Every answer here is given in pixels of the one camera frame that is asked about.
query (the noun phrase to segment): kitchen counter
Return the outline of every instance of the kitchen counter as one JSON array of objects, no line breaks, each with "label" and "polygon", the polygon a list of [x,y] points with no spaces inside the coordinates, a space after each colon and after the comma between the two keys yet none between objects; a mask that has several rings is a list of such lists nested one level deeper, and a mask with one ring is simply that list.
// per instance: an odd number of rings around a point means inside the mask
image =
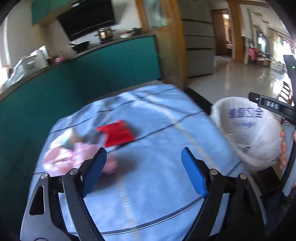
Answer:
[{"label": "kitchen counter", "polygon": [[24,85],[25,83],[29,82],[30,80],[32,80],[33,78],[47,72],[48,70],[60,66],[64,63],[70,62],[76,58],[79,58],[80,56],[83,56],[87,53],[90,53],[94,50],[100,49],[100,48],[104,48],[106,46],[112,45],[112,44],[116,44],[116,43],[120,43],[120,42],[124,42],[124,41],[128,41],[128,40],[132,40],[132,39],[138,39],[138,38],[143,38],[143,37],[148,37],[148,36],[155,36],[155,34],[151,33],[151,34],[141,34],[141,35],[135,35],[129,38],[125,38],[125,39],[116,39],[104,44],[99,44],[97,46],[94,46],[92,48],[89,48],[79,54],[74,55],[73,57],[71,57],[70,59],[67,59],[63,62],[60,63],[54,63],[52,65],[49,65],[47,67],[44,67],[42,69],[39,70],[35,70],[31,73],[28,73],[27,75],[25,75],[22,79],[20,79],[18,82],[14,83],[13,85],[11,85],[10,87],[8,87],[7,89],[4,88],[4,86],[0,87],[0,103],[7,98],[12,92],[14,92],[15,90],[17,90],[19,87],[21,87],[22,85]]}]

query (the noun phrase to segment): finger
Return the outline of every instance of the finger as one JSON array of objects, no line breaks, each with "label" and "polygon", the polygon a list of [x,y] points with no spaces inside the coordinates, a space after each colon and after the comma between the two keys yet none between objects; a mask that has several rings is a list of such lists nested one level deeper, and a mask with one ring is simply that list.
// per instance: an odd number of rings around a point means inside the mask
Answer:
[{"label": "finger", "polygon": [[279,166],[279,169],[282,171],[286,167],[287,163],[285,162],[283,165]]},{"label": "finger", "polygon": [[287,165],[287,156],[285,154],[280,157],[281,166],[285,167]]},{"label": "finger", "polygon": [[286,152],[287,152],[287,143],[286,143],[285,140],[283,140],[283,141],[281,142],[281,153],[282,153],[282,154],[286,154]]},{"label": "finger", "polygon": [[281,138],[285,138],[285,137],[286,137],[286,135],[285,135],[285,132],[284,132],[284,131],[281,131],[279,135],[280,135],[280,137],[281,137]]}]

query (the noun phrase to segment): human hand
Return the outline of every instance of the human hand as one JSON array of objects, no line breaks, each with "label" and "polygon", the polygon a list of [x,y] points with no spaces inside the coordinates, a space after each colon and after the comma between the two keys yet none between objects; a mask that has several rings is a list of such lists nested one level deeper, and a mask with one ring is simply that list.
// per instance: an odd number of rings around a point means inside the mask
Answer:
[{"label": "human hand", "polygon": [[[281,131],[279,135],[282,138],[286,137],[284,131]],[[293,133],[293,139],[296,142],[296,131],[294,131],[294,133]],[[288,163],[286,152],[287,152],[287,143],[286,143],[285,139],[283,139],[283,141],[281,142],[281,157],[280,157],[281,165],[279,167],[280,170],[282,170]],[[296,182],[293,185],[293,189],[296,189]]]}]

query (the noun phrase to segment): pink towel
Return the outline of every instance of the pink towel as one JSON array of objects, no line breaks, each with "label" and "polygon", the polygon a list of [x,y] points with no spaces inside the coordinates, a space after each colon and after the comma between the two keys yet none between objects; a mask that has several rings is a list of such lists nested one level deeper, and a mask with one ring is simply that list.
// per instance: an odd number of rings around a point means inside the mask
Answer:
[{"label": "pink towel", "polygon": [[[85,160],[92,159],[99,150],[99,146],[77,142],[73,150],[62,146],[50,149],[43,157],[42,166],[51,176],[65,175],[72,168],[79,168]],[[107,157],[103,168],[104,173],[112,173],[117,168],[117,160],[114,157]]]}]

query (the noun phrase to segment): teal kitchen cabinet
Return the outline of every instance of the teal kitchen cabinet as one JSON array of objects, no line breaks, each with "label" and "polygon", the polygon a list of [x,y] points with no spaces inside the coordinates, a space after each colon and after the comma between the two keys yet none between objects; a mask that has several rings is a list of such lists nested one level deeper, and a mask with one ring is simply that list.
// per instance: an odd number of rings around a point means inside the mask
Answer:
[{"label": "teal kitchen cabinet", "polygon": [[69,0],[50,0],[50,11],[54,11],[58,9],[59,7],[67,4],[70,2]]},{"label": "teal kitchen cabinet", "polygon": [[161,78],[153,36],[101,48],[99,58],[102,78],[111,92]]},{"label": "teal kitchen cabinet", "polygon": [[72,61],[85,102],[134,85],[161,79],[154,36],[114,43]]},{"label": "teal kitchen cabinet", "polygon": [[128,60],[126,43],[121,42],[99,49],[99,65],[102,78],[110,92],[135,85],[133,70]]},{"label": "teal kitchen cabinet", "polygon": [[1,219],[20,233],[29,185],[50,129],[84,102],[69,63],[35,77],[0,103]]},{"label": "teal kitchen cabinet", "polygon": [[35,0],[32,2],[33,25],[38,23],[51,12],[71,1],[72,0]]},{"label": "teal kitchen cabinet", "polygon": [[75,82],[85,102],[110,93],[102,77],[102,68],[99,64],[99,51],[94,50],[82,55],[71,62]]},{"label": "teal kitchen cabinet", "polygon": [[125,42],[126,59],[133,72],[134,85],[161,78],[155,37],[133,39]]},{"label": "teal kitchen cabinet", "polygon": [[35,0],[32,3],[33,25],[38,23],[42,18],[50,13],[50,1],[51,0]]}]

